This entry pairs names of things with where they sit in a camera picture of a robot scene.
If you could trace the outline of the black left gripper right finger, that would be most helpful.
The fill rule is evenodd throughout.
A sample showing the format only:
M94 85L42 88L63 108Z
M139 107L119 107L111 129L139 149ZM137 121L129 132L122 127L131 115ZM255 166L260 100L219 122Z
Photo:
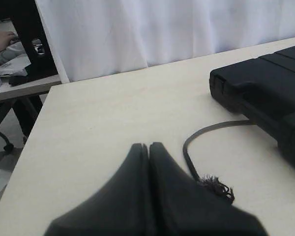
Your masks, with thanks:
M162 143L149 147L151 192L162 236L265 236L258 219L193 180Z

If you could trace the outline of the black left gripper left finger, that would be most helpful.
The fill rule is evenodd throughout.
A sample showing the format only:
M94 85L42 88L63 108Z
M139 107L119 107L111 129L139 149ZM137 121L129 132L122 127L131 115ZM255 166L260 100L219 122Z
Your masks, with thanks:
M47 236L146 236L148 150L133 144L110 180L89 199L53 220Z

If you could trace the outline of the bystander hand in background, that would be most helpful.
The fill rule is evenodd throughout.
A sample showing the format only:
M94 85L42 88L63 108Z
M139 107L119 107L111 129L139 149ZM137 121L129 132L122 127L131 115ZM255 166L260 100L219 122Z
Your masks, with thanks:
M18 36L11 31L0 31L0 51L9 46L10 42Z

